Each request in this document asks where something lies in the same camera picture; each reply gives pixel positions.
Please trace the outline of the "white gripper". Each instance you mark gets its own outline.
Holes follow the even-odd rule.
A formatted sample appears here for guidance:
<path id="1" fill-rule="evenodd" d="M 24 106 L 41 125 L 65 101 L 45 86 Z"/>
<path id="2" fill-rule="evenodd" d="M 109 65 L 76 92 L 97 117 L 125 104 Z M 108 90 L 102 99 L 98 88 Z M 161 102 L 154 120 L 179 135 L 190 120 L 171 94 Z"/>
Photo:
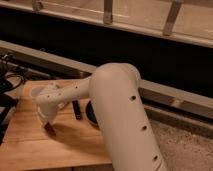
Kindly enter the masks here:
<path id="1" fill-rule="evenodd" d="M 41 121 L 42 125 L 44 125 L 44 129 L 49 129 L 49 124 L 52 125 L 54 119 L 59 110 L 64 107 L 63 103 L 60 104 L 43 104 L 38 105 L 38 118 Z"/>

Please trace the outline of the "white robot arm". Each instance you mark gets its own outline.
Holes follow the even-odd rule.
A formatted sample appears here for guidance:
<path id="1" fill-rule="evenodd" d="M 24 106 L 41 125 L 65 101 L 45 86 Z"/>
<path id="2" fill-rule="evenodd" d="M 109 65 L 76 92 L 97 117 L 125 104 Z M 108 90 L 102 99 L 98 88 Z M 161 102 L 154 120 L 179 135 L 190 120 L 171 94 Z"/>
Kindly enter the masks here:
<path id="1" fill-rule="evenodd" d="M 127 63 L 108 63 L 74 85 L 45 87 L 36 97 L 42 123 L 61 103 L 89 98 L 115 171 L 168 171 L 139 94 L 141 76 Z"/>

